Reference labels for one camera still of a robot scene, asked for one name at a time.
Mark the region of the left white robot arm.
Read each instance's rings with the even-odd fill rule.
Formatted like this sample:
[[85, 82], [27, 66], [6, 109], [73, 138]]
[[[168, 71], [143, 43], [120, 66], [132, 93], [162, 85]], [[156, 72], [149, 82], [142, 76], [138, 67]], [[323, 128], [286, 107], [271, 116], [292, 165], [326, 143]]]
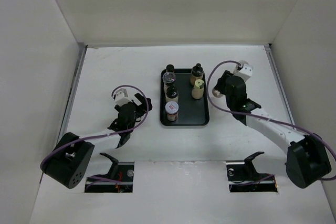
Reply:
[[41, 162], [42, 172], [68, 189], [75, 188], [83, 179], [95, 148], [90, 141], [112, 138], [113, 147], [121, 148], [130, 139], [137, 123], [141, 123], [153, 109], [150, 98], [140, 93], [136, 93], [135, 98], [140, 104], [131, 100], [114, 107], [118, 116], [106, 133], [84, 138], [71, 132], [64, 134], [54, 150]]

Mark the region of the small black-cap spice bottle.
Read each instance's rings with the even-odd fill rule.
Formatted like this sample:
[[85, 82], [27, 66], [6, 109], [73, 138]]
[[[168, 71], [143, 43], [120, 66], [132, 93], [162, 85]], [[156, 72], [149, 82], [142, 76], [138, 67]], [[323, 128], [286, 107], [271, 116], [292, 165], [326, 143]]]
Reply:
[[171, 72], [171, 73], [174, 73], [175, 72], [175, 68], [172, 64], [168, 64], [166, 66], [166, 72]]

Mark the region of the black-knob salt grinder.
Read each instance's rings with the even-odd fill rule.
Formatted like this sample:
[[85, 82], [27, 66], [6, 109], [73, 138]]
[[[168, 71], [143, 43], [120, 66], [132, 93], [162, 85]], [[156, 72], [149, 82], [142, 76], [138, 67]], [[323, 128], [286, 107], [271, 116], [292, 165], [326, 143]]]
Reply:
[[178, 95], [178, 89], [176, 88], [176, 86], [172, 85], [169, 86], [166, 90], [165, 93], [165, 102], [176, 102], [178, 103], [178, 99], [179, 99], [179, 95]]

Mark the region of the clear-lid salt grinder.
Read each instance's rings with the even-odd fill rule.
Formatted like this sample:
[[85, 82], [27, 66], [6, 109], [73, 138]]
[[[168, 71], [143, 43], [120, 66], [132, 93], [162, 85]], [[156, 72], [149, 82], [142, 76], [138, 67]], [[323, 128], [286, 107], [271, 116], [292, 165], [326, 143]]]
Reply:
[[162, 80], [163, 80], [163, 83], [164, 83], [164, 86], [163, 86], [164, 93], [166, 93], [168, 87], [170, 87], [174, 84], [175, 79], [176, 79], [176, 76], [175, 76], [175, 73], [173, 73], [173, 72], [166, 72], [163, 75]]

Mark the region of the yellow-cap seasoning bottle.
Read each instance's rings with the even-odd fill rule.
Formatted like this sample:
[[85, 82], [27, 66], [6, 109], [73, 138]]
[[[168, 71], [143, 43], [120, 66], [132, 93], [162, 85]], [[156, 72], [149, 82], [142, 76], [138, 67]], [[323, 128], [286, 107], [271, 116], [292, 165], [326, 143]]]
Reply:
[[192, 89], [192, 97], [194, 99], [201, 99], [203, 97], [203, 94], [204, 94], [204, 85], [205, 85], [205, 82], [201, 79], [197, 79], [195, 82], [194, 82], [194, 86], [193, 86], [193, 89]]

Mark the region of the pink-cap seasoning bottle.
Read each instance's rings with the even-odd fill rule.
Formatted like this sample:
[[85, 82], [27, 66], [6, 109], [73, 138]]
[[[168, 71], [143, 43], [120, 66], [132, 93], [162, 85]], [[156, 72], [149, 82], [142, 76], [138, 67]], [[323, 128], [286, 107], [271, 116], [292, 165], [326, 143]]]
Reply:
[[212, 90], [212, 94], [213, 94], [213, 96], [214, 97], [216, 97], [216, 98], [221, 98], [223, 95], [218, 91], [218, 90], [216, 90], [216, 89], [213, 89]]

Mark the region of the red-label white-lid jar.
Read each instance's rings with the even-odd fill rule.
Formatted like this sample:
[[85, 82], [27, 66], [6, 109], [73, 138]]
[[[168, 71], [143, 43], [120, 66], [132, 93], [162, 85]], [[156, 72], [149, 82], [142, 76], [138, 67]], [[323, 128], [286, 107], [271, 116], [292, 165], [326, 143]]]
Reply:
[[165, 105], [167, 119], [169, 121], [176, 121], [178, 118], [179, 105], [177, 102], [169, 101]]

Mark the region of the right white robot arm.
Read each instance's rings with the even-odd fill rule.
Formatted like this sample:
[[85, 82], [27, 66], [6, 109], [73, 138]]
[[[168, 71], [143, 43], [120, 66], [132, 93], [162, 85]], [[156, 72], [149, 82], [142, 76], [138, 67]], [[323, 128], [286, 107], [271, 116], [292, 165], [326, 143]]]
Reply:
[[294, 130], [291, 124], [281, 124], [253, 100], [247, 98], [242, 77], [225, 71], [217, 80], [214, 92], [225, 96], [233, 117], [271, 140], [286, 154], [286, 174], [297, 187], [304, 189], [331, 172], [325, 145], [312, 133]]

